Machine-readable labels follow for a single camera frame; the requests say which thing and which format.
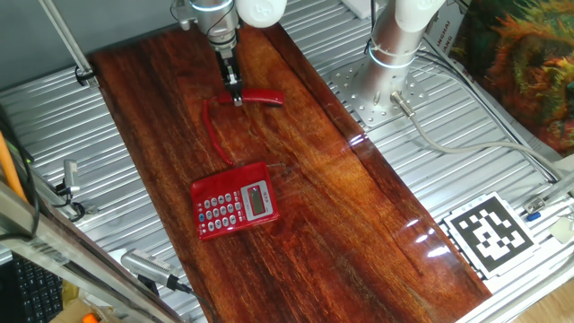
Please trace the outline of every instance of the orange object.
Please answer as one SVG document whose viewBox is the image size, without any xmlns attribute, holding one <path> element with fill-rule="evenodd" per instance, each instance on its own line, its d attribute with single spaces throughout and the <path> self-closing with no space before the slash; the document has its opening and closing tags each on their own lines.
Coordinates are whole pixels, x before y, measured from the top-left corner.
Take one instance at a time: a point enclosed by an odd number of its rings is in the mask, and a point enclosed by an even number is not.
<svg viewBox="0 0 574 323">
<path fill-rule="evenodd" d="M 6 181 L 8 181 L 10 188 L 24 201 L 28 202 L 26 196 L 24 195 L 24 190 L 22 189 L 20 179 L 18 179 L 18 173 L 16 172 L 16 167 L 14 166 L 12 155 L 10 155 L 8 145 L 6 144 L 2 133 L 0 133 L 0 164 L 4 169 L 4 175 L 6 176 Z"/>
<path fill-rule="evenodd" d="M 83 319 L 82 323 L 98 323 L 98 319 L 93 314 L 86 314 Z"/>
</svg>

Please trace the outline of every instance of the metal mounting plate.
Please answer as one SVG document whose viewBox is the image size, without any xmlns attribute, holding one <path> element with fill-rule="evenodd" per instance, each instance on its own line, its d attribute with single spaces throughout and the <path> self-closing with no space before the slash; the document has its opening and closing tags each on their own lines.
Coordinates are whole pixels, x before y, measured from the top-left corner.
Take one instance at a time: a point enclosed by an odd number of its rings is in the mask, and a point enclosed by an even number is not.
<svg viewBox="0 0 574 323">
<path fill-rule="evenodd" d="M 331 73 L 331 82 L 336 85 L 336 89 L 340 92 L 339 99 L 346 101 L 353 110 L 357 112 L 359 117 L 365 125 L 369 127 L 376 127 L 388 120 L 391 120 L 397 115 L 402 115 L 402 110 L 398 105 L 389 107 L 375 106 L 370 102 L 357 100 L 355 93 L 352 92 L 352 79 L 356 75 L 359 68 L 361 68 L 369 59 L 365 57 L 349 65 L 345 65 L 336 69 Z M 407 93 L 403 93 L 403 97 L 414 108 L 427 102 L 427 92 L 410 74 L 406 77 Z"/>
</svg>

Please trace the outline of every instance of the gray cable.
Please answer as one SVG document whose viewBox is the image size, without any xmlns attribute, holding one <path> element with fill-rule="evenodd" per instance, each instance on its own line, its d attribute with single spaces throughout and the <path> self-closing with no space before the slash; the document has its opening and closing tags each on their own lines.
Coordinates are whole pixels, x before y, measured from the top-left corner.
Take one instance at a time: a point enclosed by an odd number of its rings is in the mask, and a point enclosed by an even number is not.
<svg viewBox="0 0 574 323">
<path fill-rule="evenodd" d="M 419 124 L 419 121 L 416 119 L 415 116 L 411 116 L 410 119 L 413 122 L 414 127 L 419 131 L 419 134 L 421 135 L 422 139 L 424 139 L 427 143 L 429 143 L 429 145 L 432 148 L 434 148 L 438 151 L 441 151 L 444 153 L 472 153 L 472 152 L 475 152 L 477 150 L 481 150 L 484 148 L 507 147 L 507 148 L 515 149 L 515 150 L 518 150 L 520 152 L 527 153 L 527 154 L 531 155 L 532 157 L 536 158 L 544 167 L 546 167 L 546 169 L 548 169 L 556 177 L 558 177 L 558 179 L 564 178 L 564 174 L 562 173 L 562 171 L 557 169 L 551 161 L 547 160 L 540 153 L 537 153 L 534 150 L 532 150 L 532 149 L 530 149 L 530 148 L 528 148 L 522 144 L 515 144 L 515 143 L 508 143 L 508 142 L 489 142 L 489 143 L 475 144 L 475 145 L 470 145 L 467 147 L 459 147 L 459 148 L 445 147 L 445 146 L 441 146 L 440 144 L 435 143 L 432 139 L 430 139 L 427 136 L 427 134 L 424 132 L 421 125 Z"/>
</svg>

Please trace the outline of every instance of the wood grain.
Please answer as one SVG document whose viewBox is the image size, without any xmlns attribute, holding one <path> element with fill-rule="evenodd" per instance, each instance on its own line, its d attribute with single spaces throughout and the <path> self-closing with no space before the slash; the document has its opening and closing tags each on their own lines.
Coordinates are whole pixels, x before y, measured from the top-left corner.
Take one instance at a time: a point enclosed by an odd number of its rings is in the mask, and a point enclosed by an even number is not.
<svg viewBox="0 0 574 323">
<path fill-rule="evenodd" d="M 284 91 L 286 103 L 218 107 L 212 122 L 238 167 L 269 165 L 281 217 L 206 242 L 188 188 L 226 165 L 201 123 L 202 100 L 223 90 L 204 36 L 165 31 L 92 58 L 187 277 L 218 318 L 443 323 L 488 298 L 283 29 L 240 39 L 244 86 Z"/>
<path fill-rule="evenodd" d="M 562 285 L 512 321 L 513 323 L 574 323 L 574 280 Z"/>
</svg>

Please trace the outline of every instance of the red handle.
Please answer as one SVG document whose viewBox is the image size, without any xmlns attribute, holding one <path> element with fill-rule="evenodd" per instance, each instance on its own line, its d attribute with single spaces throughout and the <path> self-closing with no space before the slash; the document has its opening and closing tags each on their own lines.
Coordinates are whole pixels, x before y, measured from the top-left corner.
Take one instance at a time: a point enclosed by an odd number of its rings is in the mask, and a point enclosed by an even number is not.
<svg viewBox="0 0 574 323">
<path fill-rule="evenodd" d="M 245 89 L 241 90 L 241 96 L 244 102 L 259 102 L 282 106 L 285 103 L 285 94 L 276 90 L 265 89 Z M 220 104 L 232 103 L 231 93 L 223 92 L 217 97 Z"/>
</svg>

